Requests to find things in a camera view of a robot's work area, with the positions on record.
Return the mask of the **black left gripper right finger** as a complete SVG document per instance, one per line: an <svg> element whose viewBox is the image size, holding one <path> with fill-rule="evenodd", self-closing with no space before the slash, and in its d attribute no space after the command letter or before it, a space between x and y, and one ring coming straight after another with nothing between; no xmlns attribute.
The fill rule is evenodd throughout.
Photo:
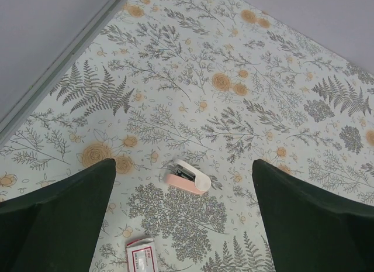
<svg viewBox="0 0 374 272"><path fill-rule="evenodd" d="M276 271L373 271L373 207L255 160L252 180Z"/></svg>

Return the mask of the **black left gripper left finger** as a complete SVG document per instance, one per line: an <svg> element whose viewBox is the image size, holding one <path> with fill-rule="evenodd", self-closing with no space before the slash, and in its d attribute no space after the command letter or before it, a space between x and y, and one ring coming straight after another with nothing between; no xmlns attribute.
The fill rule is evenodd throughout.
<svg viewBox="0 0 374 272"><path fill-rule="evenodd" d="M104 159L1 202L1 271L88 271L115 178Z"/></svg>

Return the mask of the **red white staple box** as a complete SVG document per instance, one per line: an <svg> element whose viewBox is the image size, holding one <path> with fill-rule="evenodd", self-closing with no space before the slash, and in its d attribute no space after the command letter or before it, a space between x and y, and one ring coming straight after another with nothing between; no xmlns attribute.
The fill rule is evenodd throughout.
<svg viewBox="0 0 374 272"><path fill-rule="evenodd" d="M158 272L157 254L152 237L128 243L126 256L128 272Z"/></svg>

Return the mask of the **small pink white stapler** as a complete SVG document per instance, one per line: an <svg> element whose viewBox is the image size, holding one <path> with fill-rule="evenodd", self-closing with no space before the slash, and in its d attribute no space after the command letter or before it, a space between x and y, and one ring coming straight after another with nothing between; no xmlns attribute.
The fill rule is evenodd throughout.
<svg viewBox="0 0 374 272"><path fill-rule="evenodd" d="M197 195L210 190L212 182L208 175L180 159L175 159L173 165L174 170L164 178L168 185Z"/></svg>

